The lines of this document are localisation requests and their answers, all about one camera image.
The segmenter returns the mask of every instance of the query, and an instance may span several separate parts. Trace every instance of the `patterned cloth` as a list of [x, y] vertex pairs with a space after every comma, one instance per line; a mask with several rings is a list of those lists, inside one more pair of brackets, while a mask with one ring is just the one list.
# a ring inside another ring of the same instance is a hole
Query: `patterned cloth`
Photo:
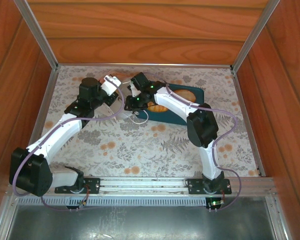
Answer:
[[[212, 108], [235, 114], [237, 129], [217, 146], [219, 164], [237, 171], [242, 177], [258, 176], [229, 69], [62, 66], [42, 134], [76, 99], [81, 79], [100, 79], [110, 73], [125, 82], [138, 72], [157, 74], [168, 83], [202, 88], [204, 101]], [[105, 106], [95, 111], [96, 117], [111, 114]], [[221, 113], [214, 115], [220, 136], [231, 128], [233, 120]], [[134, 116], [133, 119], [144, 121]], [[64, 165], [98, 177], [200, 177], [203, 168], [198, 149], [187, 137], [186, 126], [156, 121], [137, 125], [129, 118], [89, 122], [61, 148], [51, 164], [54, 168]], [[225, 175], [234, 176], [231, 172]]]

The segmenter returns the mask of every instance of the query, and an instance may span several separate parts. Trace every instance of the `robotic arm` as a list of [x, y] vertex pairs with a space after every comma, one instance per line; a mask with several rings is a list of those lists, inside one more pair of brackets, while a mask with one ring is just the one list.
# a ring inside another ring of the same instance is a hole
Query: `robotic arm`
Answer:
[[[113, 76], [105, 77], [116, 86], [121, 82]], [[12, 184], [17, 169], [26, 156], [38, 148], [22, 167], [16, 179], [16, 186], [36, 196], [43, 196], [48, 189], [68, 186], [73, 191], [81, 190], [84, 186], [84, 173], [74, 167], [64, 167], [53, 170], [49, 165], [59, 149], [76, 133], [84, 128], [89, 120], [72, 120], [62, 127], [61, 123], [75, 118], [92, 118], [96, 108], [103, 103], [110, 106], [118, 97], [116, 87], [110, 82], [101, 84], [98, 80], [84, 78], [79, 86], [79, 95], [64, 111], [59, 122], [42, 138], [28, 146], [26, 149], [17, 148], [11, 155], [9, 182]], [[191, 106], [199, 106], [178, 96], [183, 102], [173, 98], [167, 89], [167, 85], [157, 81], [152, 83], [140, 72], [131, 79], [129, 89], [131, 96], [126, 98], [124, 109], [137, 111], [146, 109], [147, 103], [153, 102], [162, 105], [176, 113], [187, 123], [187, 134], [190, 141], [198, 147], [203, 166], [202, 186], [207, 193], [227, 190], [229, 193], [229, 180], [225, 179], [223, 171], [217, 168], [213, 161], [212, 148], [219, 130], [216, 119], [211, 111], [204, 111]]]

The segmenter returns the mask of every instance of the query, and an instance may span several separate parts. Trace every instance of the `metal sheet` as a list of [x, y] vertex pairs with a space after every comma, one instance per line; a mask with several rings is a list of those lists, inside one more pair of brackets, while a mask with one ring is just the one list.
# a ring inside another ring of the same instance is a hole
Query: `metal sheet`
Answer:
[[8, 239], [271, 240], [274, 234], [265, 198], [243, 197], [217, 213], [183, 206], [102, 206], [72, 213], [18, 206]]

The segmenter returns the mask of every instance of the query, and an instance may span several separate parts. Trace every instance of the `blue object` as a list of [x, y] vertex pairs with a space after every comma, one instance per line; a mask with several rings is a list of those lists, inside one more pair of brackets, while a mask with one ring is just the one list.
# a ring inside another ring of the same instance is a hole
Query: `blue object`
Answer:
[[[172, 91], [188, 90], [194, 94], [195, 103], [200, 105], [204, 103], [205, 92], [199, 87], [169, 84], [169, 88]], [[145, 110], [145, 111], [149, 114], [149, 120], [169, 123], [169, 124], [187, 125], [187, 123], [181, 117], [179, 117], [177, 114], [175, 114], [170, 110], [164, 112], [153, 112], [149, 110]], [[139, 115], [137, 115], [138, 118], [147, 119], [147, 115], [145, 114], [144, 111], [140, 110], [138, 112], [139, 112]]]

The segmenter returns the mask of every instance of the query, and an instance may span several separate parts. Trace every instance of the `wooden wall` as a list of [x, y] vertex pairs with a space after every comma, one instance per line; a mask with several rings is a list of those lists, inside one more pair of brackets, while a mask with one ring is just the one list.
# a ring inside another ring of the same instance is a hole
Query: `wooden wall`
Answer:
[[12, 0], [0, 0], [0, 203], [10, 156], [28, 145], [51, 67]]
[[268, 0], [28, 0], [60, 63], [233, 64]]
[[267, 176], [300, 239], [300, 0], [281, 0], [237, 73]]

